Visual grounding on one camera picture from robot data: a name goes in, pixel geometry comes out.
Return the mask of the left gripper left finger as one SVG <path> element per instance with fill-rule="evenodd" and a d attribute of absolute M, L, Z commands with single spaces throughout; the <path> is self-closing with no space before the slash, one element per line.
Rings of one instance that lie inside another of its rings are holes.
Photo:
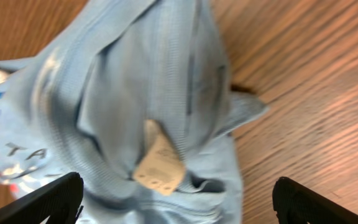
<path fill-rule="evenodd" d="M 75 224 L 83 206 L 84 183 L 70 172 L 0 208 L 0 224 Z"/>

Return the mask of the light blue printed t-shirt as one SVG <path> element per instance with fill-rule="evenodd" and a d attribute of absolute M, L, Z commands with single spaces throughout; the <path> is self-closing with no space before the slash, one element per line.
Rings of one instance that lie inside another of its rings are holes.
<path fill-rule="evenodd" d="M 240 223 L 232 132 L 267 110 L 231 90 L 208 1 L 90 1 L 35 57 L 0 61 L 0 183 L 68 172 L 85 223 Z"/>

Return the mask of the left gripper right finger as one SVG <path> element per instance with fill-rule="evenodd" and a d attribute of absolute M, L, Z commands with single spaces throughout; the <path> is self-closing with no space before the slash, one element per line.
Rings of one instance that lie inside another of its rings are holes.
<path fill-rule="evenodd" d="M 288 177 L 272 192 L 279 224 L 358 224 L 358 215 Z"/>

